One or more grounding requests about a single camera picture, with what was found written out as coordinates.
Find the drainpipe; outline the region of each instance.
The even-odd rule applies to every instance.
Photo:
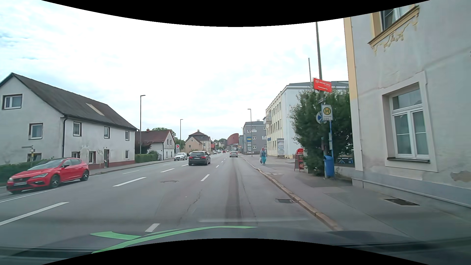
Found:
[[[64,144],[65,144],[65,121],[69,118],[67,115],[64,115],[64,123],[62,125],[62,157],[64,157]]]

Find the green hedge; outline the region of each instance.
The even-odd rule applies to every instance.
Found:
[[[137,154],[134,155],[134,160],[136,163],[144,163],[144,162],[150,162],[150,161],[157,161],[157,155],[156,154]]]
[[[47,159],[33,161],[32,165],[35,166],[43,161],[47,161]],[[31,167],[32,167],[31,162],[1,165],[0,166],[0,184],[4,185],[7,182],[8,178],[15,175],[16,173],[20,173],[22,171],[28,170]]]

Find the car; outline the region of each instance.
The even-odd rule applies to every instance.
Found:
[[[188,165],[192,166],[197,164],[203,164],[205,166],[211,164],[210,154],[208,154],[206,151],[191,152],[190,157],[188,157]]]
[[[86,181],[89,166],[80,158],[50,159],[16,173],[7,180],[7,190],[13,194],[36,188],[57,188],[61,183],[73,180]]]
[[[187,160],[187,159],[188,159],[188,156],[186,153],[178,153],[178,154],[175,154],[175,156],[173,157],[173,161]]]

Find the window sill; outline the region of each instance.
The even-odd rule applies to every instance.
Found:
[[[430,159],[396,158],[396,157],[388,157],[387,159],[389,161],[401,161],[401,162],[414,162],[414,163],[430,164]]]
[[[400,17],[398,20],[396,20],[391,26],[389,26],[387,29],[383,30],[380,34],[378,34],[370,42],[368,42],[368,44],[371,46],[371,48],[373,48],[381,40],[383,40],[387,36],[394,33],[395,30],[397,30],[400,26],[404,25],[411,18],[413,18],[415,16],[418,16],[419,15],[419,9],[420,9],[419,6],[415,6],[415,7],[411,8],[407,13],[405,13],[402,17]]]

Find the blue trash bin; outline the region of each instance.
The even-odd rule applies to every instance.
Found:
[[[333,157],[324,156],[324,167],[325,167],[325,173],[327,174],[327,177],[335,176],[335,170],[333,167]]]

